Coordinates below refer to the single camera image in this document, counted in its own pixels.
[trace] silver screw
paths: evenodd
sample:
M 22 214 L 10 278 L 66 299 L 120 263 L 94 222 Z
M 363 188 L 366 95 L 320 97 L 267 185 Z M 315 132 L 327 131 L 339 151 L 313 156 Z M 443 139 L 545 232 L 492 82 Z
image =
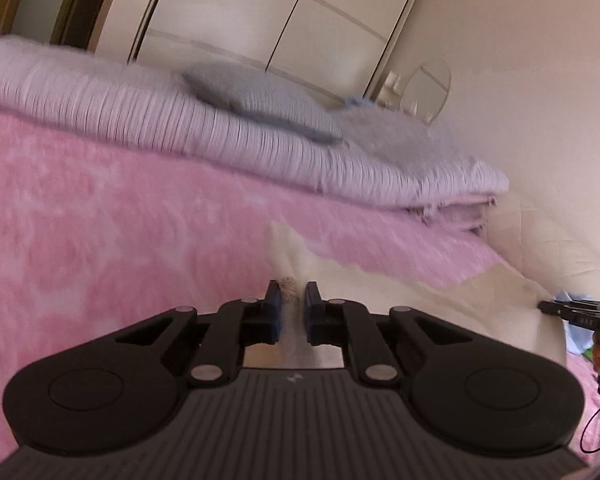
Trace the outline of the silver screw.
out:
M 374 381 L 391 381 L 398 376 L 398 370 L 389 365 L 371 365 L 365 375 Z
M 216 365 L 198 365 L 191 371 L 191 377 L 199 381 L 215 381 L 222 377 L 222 368 Z

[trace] pink blanket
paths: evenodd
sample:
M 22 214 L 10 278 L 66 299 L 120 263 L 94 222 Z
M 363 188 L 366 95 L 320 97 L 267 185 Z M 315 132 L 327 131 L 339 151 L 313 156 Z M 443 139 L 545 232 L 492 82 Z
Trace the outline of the pink blanket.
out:
M 178 304 L 260 296 L 264 231 L 433 286 L 500 261 L 479 238 L 0 112 L 0 400 L 28 363 Z M 0 460 L 15 442 L 0 406 Z

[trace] pink fluffy blanket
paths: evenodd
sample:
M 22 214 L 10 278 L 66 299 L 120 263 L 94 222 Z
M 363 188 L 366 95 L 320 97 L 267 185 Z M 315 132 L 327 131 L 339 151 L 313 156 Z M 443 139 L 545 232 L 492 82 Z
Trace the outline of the pink fluffy blanket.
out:
M 0 400 L 20 368 L 178 304 L 260 296 L 265 230 L 432 286 L 500 258 L 478 237 L 215 166 L 133 152 L 0 111 Z M 15 442 L 0 406 L 0 460 Z

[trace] beige wall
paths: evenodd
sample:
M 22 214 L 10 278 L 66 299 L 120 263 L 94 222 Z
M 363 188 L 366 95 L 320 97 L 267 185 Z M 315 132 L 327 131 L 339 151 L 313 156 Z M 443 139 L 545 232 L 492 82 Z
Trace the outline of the beige wall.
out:
M 600 0 L 416 0 L 389 67 L 433 57 L 438 120 L 600 254 Z

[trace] purple striped bedding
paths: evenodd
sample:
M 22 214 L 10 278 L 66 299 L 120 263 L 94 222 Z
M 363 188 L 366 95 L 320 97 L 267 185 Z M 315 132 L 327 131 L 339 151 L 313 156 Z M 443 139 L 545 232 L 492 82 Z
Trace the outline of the purple striped bedding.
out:
M 477 161 L 422 176 L 344 142 L 320 145 L 196 100 L 179 76 L 68 48 L 0 38 L 0 106 L 48 126 L 125 146 L 198 156 L 318 193 L 382 208 L 494 194 L 506 178 Z

